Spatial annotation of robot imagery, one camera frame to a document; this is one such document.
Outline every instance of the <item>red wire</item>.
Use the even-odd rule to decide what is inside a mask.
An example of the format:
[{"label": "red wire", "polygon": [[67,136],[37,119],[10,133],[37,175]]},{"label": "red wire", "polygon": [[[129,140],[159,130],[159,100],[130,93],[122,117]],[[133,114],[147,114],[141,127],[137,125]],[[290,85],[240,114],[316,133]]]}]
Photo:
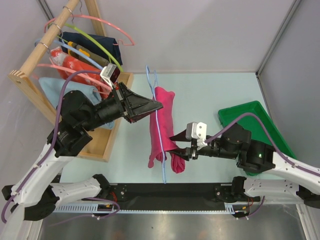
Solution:
[{"label": "red wire", "polygon": [[249,207],[251,207],[254,204],[254,200],[253,200],[252,197],[250,197],[250,200],[251,200],[252,203],[249,205]]},{"label": "red wire", "polygon": [[114,200],[115,202],[117,202],[117,196],[116,196],[116,194],[115,194],[114,192],[111,192],[110,194],[113,196],[113,200]]}]

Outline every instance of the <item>green plastic bin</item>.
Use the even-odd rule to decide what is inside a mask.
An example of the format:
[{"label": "green plastic bin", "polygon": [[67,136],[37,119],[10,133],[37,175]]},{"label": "green plastic bin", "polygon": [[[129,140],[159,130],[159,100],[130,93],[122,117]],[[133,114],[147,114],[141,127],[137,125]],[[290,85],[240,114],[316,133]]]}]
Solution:
[{"label": "green plastic bin", "polygon": [[[277,147],[280,149],[280,151],[291,158],[297,159],[296,155],[290,149],[285,139],[282,137],[282,135],[280,134],[280,132],[274,125],[273,121],[271,120],[271,118],[269,117],[269,115],[267,114],[267,112],[262,107],[259,101],[251,101],[248,103],[221,109],[218,111],[219,120],[223,127],[227,126],[234,119],[236,119],[244,113],[253,113],[257,115],[263,122],[265,128],[269,132],[271,138],[273,139]],[[263,143],[271,145],[271,142],[269,141],[266,133],[260,126],[259,122],[252,116],[245,116],[244,118],[238,121],[238,124],[241,125],[244,129],[251,131],[251,138],[253,140],[261,141]],[[257,175],[250,172],[247,172],[247,174],[250,176]]]}]

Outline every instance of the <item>clothes rack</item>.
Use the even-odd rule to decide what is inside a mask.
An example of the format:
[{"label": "clothes rack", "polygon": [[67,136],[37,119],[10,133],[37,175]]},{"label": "clothes rack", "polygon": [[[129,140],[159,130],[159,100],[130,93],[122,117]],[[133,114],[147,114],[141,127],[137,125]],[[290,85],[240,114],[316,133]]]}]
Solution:
[{"label": "clothes rack", "polygon": [[[54,124],[55,121],[56,110],[42,92],[29,79],[29,76],[48,50],[47,48],[50,47],[55,37],[60,33],[60,28],[65,25],[67,19],[72,14],[71,12],[74,11],[79,2],[80,0],[69,0],[65,7],[61,6],[61,8],[63,8],[60,15],[40,40],[41,44],[36,45],[19,70],[13,70],[8,75],[9,79],[28,97],[28,99],[52,124]],[[90,16],[97,18],[101,17],[96,0],[85,0],[84,2]],[[97,35],[107,36],[102,22],[92,20],[92,25]],[[123,82],[128,88],[131,88],[133,83],[133,74],[122,72],[118,77],[118,82]],[[119,118],[115,121],[115,126],[112,130],[98,128],[95,131],[89,132],[88,134],[93,138],[93,140],[87,144],[78,157],[108,162],[117,136],[120,120],[121,119]]]}]

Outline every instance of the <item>pink cloth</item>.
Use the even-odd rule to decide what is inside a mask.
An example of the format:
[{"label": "pink cloth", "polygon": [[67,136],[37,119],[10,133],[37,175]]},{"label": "pink cloth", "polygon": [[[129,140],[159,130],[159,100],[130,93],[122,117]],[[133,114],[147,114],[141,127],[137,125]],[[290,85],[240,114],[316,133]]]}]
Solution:
[{"label": "pink cloth", "polygon": [[[173,91],[166,91],[162,87],[155,88],[155,97],[158,102],[161,102],[163,108],[158,110],[158,122],[160,134],[162,139],[162,146],[164,152],[176,149],[178,146],[176,142],[171,141],[170,137],[174,135],[174,122],[172,119],[172,107],[174,103],[175,93]],[[156,113],[150,115],[150,136],[151,136],[151,154],[149,157],[148,167],[152,168],[154,160],[163,161],[163,154],[161,151],[160,138],[158,133]],[[171,154],[171,168],[178,174],[185,170],[186,162],[181,157]]]}]

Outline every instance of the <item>table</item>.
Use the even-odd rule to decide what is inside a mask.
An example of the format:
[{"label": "table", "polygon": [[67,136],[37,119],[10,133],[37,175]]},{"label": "table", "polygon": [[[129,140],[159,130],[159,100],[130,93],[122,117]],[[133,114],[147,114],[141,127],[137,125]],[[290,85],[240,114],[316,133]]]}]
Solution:
[{"label": "table", "polygon": [[[260,101],[266,108],[263,95],[254,73],[170,73],[158,74],[159,86],[175,92],[173,102],[174,133],[184,130],[187,123],[204,122],[207,134],[214,135],[222,129],[218,110]],[[145,74],[135,74],[132,91],[152,98]],[[178,143],[187,147],[188,143]],[[103,174],[110,183],[162,183],[161,163],[155,160],[148,168],[151,152],[149,117],[130,124],[121,121],[110,161],[97,162],[75,158],[62,171],[61,181],[74,183],[86,180],[94,174]],[[186,163],[185,171],[179,174],[171,170],[171,156],[167,154],[166,179],[168,183],[226,183],[235,176],[246,176],[237,168],[236,161],[199,156]],[[260,179],[280,179],[260,174]]]}]

